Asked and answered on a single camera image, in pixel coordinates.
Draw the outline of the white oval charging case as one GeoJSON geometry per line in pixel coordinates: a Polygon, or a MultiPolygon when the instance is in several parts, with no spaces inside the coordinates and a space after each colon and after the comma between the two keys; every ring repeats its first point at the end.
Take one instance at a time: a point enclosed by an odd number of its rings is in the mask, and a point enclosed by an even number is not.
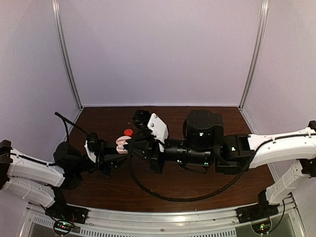
{"type": "Polygon", "coordinates": [[[130,139],[130,136],[121,136],[116,140],[116,150],[119,154],[128,154],[128,150],[124,147],[124,145],[127,145],[130,139]]]}

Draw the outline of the red round earbud charging case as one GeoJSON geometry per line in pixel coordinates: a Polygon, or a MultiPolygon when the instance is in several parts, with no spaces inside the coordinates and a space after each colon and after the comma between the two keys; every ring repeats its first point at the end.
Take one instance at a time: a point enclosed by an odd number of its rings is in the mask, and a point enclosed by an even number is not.
{"type": "Polygon", "coordinates": [[[134,134],[134,131],[132,129],[128,128],[123,133],[124,133],[124,136],[132,137],[134,134]]]}

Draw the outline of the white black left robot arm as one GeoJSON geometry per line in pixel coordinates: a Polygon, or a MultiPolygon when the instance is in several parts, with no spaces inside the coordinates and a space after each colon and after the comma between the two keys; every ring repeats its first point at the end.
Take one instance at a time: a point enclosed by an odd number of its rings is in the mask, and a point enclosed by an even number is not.
{"type": "Polygon", "coordinates": [[[51,207],[60,219],[67,219],[71,208],[58,197],[58,192],[77,188],[85,172],[100,171],[108,176],[126,159],[128,151],[124,146],[130,139],[130,136],[121,136],[115,143],[109,143],[90,133],[85,140],[85,154],[69,142],[61,142],[53,154],[53,162],[27,156],[13,148],[10,141],[2,140],[0,189],[51,207]]]}

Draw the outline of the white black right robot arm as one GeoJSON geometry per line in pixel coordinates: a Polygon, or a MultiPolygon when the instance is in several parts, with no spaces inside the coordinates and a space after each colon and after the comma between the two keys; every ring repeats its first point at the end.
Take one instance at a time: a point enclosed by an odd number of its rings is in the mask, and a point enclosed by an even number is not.
{"type": "Polygon", "coordinates": [[[162,173],[166,162],[182,168],[196,165],[217,173],[233,175],[235,183],[249,169],[292,160],[291,167],[273,185],[264,189],[253,214],[265,217],[272,205],[279,204],[286,195],[305,180],[316,175],[316,123],[310,121],[304,129],[273,135],[224,135],[223,118],[207,110],[193,110],[182,126],[183,138],[169,136],[167,125],[155,113],[138,110],[133,116],[137,133],[123,143],[128,157],[138,155],[149,161],[151,169],[162,173]]]}

